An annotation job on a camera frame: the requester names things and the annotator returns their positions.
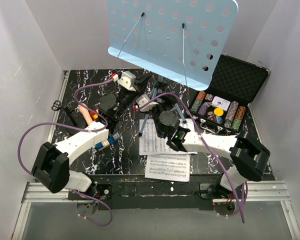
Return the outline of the sheet music page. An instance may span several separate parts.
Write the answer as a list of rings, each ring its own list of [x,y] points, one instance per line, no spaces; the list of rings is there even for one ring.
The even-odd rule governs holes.
[[[148,155],[145,178],[172,182],[190,181],[190,155]]]
[[[157,135],[153,119],[148,119],[145,123],[142,136],[139,137],[139,154],[141,156],[152,155],[187,155],[197,154],[197,151],[183,152],[175,151],[167,145],[168,138],[160,138]]]

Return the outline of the blue music stand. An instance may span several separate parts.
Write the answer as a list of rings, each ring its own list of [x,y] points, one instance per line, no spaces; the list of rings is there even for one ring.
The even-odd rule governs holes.
[[[109,0],[108,53],[206,90],[236,21],[235,0]]]

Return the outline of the pink toy microphone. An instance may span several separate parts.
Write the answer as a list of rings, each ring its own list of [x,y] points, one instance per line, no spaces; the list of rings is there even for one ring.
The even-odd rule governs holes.
[[[89,110],[87,109],[87,105],[86,104],[82,104],[82,105],[78,105],[78,110],[79,112],[82,114],[85,122],[87,123],[87,125],[89,126],[94,120],[92,119]]]

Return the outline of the black poker chip case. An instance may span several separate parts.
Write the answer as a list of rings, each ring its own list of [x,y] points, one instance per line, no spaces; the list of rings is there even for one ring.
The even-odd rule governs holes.
[[[249,112],[249,105],[252,103],[264,82],[270,75],[270,70],[257,64],[249,63],[231,56],[222,55],[212,76],[210,86],[203,90],[206,95],[202,104],[212,102],[214,96],[218,96],[230,102],[236,101],[239,106],[246,107],[246,112],[242,120],[233,119],[231,127],[224,126],[228,111],[224,111],[222,116],[214,114],[214,106],[210,106],[203,117],[197,113],[192,114],[198,126],[206,133],[215,135],[238,134],[243,125],[246,124],[246,114]],[[190,101],[193,105],[200,91]]]

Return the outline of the black microphone stand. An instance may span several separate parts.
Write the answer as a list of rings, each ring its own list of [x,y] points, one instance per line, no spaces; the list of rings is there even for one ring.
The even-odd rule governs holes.
[[[53,102],[52,106],[51,106],[51,109],[52,109],[54,112],[59,111],[59,110],[63,110],[63,111],[65,112],[65,114],[68,116],[68,118],[69,118],[72,122],[75,121],[75,119],[74,119],[74,117],[73,117],[73,115],[72,115],[73,110],[70,110],[70,108],[69,108],[67,105],[62,104],[61,101],[55,100],[55,101]]]

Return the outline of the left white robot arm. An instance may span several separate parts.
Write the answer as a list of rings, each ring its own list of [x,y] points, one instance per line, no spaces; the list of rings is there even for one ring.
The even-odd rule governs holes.
[[[84,128],[69,126],[75,134],[55,144],[44,143],[38,152],[31,174],[51,193],[62,189],[77,191],[85,200],[97,193],[97,182],[83,172],[71,170],[72,163],[93,147],[103,150],[119,137],[122,116],[128,107],[146,91],[150,74],[135,76],[130,71],[114,73],[108,80],[117,83],[119,92],[103,95],[96,110],[84,103],[78,109],[84,119]]]

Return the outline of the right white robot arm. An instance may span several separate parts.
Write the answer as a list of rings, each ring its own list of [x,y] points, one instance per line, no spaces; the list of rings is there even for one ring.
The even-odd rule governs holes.
[[[233,166],[221,174],[217,183],[208,187],[208,195],[227,199],[244,182],[263,180],[271,153],[248,132],[239,135],[199,134],[182,127],[175,113],[164,104],[157,104],[149,112],[157,136],[166,139],[172,150],[211,153],[232,160]]]

